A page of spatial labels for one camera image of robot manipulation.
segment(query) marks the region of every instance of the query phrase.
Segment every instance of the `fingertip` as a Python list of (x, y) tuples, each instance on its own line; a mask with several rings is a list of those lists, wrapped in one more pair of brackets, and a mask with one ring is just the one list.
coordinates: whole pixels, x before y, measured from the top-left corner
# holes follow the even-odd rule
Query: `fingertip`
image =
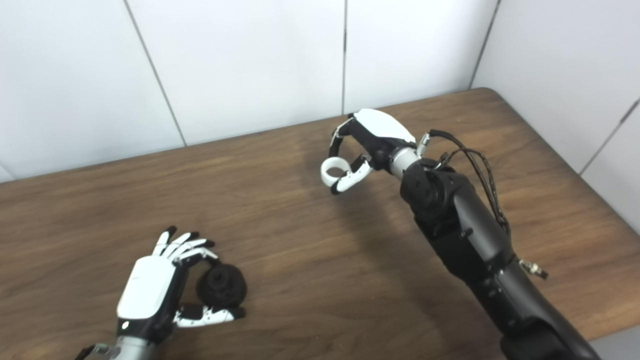
[(227, 311), (234, 317), (234, 319), (242, 319), (246, 317), (246, 310), (243, 307), (235, 307), (233, 309), (227, 309)]
[(171, 225), (170, 227), (167, 227), (165, 231), (163, 231), (164, 233), (169, 233), (169, 237), (172, 237), (173, 234), (175, 234), (175, 232), (178, 231), (178, 228), (175, 227), (174, 225)]

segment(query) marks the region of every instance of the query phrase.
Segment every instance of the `plastic ring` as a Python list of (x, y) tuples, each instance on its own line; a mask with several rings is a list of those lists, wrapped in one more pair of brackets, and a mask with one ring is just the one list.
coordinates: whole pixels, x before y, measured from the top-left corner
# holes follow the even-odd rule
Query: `plastic ring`
[(322, 182), (329, 187), (331, 187), (333, 184), (335, 184), (336, 181), (340, 179), (339, 177), (331, 176), (329, 175), (329, 173), (327, 173), (330, 168), (339, 168), (340, 170), (345, 172), (351, 170), (349, 162), (343, 158), (334, 156), (332, 158), (324, 160), (322, 162), (322, 165), (320, 166), (320, 176), (322, 177)]

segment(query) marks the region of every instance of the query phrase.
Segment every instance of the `cable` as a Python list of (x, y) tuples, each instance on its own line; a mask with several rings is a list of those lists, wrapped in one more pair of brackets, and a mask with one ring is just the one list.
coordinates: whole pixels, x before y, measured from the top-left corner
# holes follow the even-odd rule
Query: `cable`
[[(502, 208), (500, 207), (500, 203), (498, 201), (498, 191), (496, 189), (495, 180), (493, 178), (493, 171), (486, 157), (477, 150), (469, 149), (455, 136), (453, 136), (452, 134), (446, 131), (432, 129), (429, 132), (429, 135), (445, 138), (455, 143), (459, 147), (459, 149), (456, 149), (451, 154), (447, 154), (447, 153), (442, 154), (442, 157), (440, 158), (442, 165), (447, 165), (451, 161), (453, 156), (459, 152), (463, 152), (467, 156), (467, 159), (469, 160), (469, 162), (471, 162), (471, 165), (473, 166), (474, 171), (476, 172), (476, 175), (478, 176), (478, 179), (482, 184), (484, 193), (486, 194), (487, 200), (489, 201), (489, 205), (491, 206), (491, 210), (493, 212), (493, 216), (495, 217), (495, 220), (498, 222), (498, 224), (500, 224), (500, 226), (504, 229), (504, 231), (510, 235), (511, 227), (509, 225), (509, 220), (506, 218), (506, 216), (504, 215), (504, 212), (502, 211)], [(486, 178), (484, 177), (482, 170), (480, 169), (480, 166), (478, 165), (476, 159), (473, 157), (472, 154), (476, 154), (480, 156), (480, 158), (482, 159), (484, 167), (486, 168), (487, 176), (489, 178), (488, 183)]]

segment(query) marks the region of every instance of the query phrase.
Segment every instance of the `wooden table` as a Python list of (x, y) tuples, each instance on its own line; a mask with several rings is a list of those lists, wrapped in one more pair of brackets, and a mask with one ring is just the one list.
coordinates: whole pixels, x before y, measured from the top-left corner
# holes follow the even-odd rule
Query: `wooden table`
[[(447, 130), (489, 157), (516, 251), (550, 272), (535, 283), (585, 337), (640, 324), (638, 236), (495, 92), (383, 111), (418, 138)], [(499, 333), (434, 255), (394, 177), (371, 174), (340, 196), (320, 181), (343, 120), (0, 185), (0, 359), (72, 359), (113, 342), (131, 267), (171, 224), (242, 269), (248, 317), (181, 329), (160, 359), (500, 359)], [(452, 149), (432, 142), (428, 156)], [(343, 147), (347, 159), (360, 152)], [(463, 156), (453, 165), (473, 174)]]

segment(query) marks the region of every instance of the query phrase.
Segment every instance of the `white robotic hand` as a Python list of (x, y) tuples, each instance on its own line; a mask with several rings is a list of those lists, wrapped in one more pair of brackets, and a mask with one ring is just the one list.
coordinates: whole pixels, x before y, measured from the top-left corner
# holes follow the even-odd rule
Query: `white robotic hand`
[[(199, 327), (244, 317), (238, 307), (246, 296), (242, 273), (220, 263), (207, 247), (213, 241), (186, 233), (169, 242), (176, 228), (169, 227), (153, 253), (137, 260), (118, 303), (119, 337), (158, 344), (176, 327)], [(205, 260), (212, 268), (198, 282), (198, 297), (205, 304), (180, 305), (189, 268)]]
[[(323, 183), (331, 187), (334, 195), (359, 183), (373, 170), (385, 169), (393, 173), (394, 168), (391, 165), (394, 162), (413, 162), (422, 156), (416, 153), (413, 135), (391, 115), (374, 109), (362, 109), (349, 114), (348, 117), (349, 120), (333, 132), (329, 158), (320, 168)], [(342, 139), (349, 135), (368, 152), (361, 154), (351, 164), (338, 157)], [(340, 177), (331, 176), (328, 173), (331, 168), (341, 169), (343, 174)]]

